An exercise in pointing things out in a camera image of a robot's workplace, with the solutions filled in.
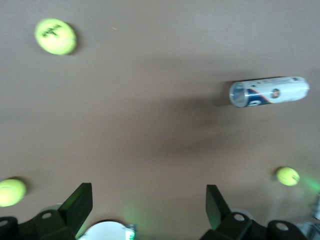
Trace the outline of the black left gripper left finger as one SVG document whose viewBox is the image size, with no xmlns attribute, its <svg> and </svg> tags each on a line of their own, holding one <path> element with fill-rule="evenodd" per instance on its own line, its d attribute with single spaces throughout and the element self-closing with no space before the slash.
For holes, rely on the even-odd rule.
<svg viewBox="0 0 320 240">
<path fill-rule="evenodd" d="M 74 240 L 93 209 L 91 183 L 82 183 L 58 209 L 40 212 L 18 223 L 13 216 L 0 218 L 2 240 Z"/>
</svg>

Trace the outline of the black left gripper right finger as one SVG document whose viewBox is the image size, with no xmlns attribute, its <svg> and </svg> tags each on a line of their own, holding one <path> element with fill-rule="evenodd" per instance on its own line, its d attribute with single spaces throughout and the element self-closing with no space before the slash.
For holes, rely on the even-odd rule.
<svg viewBox="0 0 320 240">
<path fill-rule="evenodd" d="M 214 184 L 206 186 L 206 214 L 211 226 L 202 240 L 305 240 L 294 224 L 272 220 L 262 226 L 240 212 L 232 212 L 220 190 Z"/>
</svg>

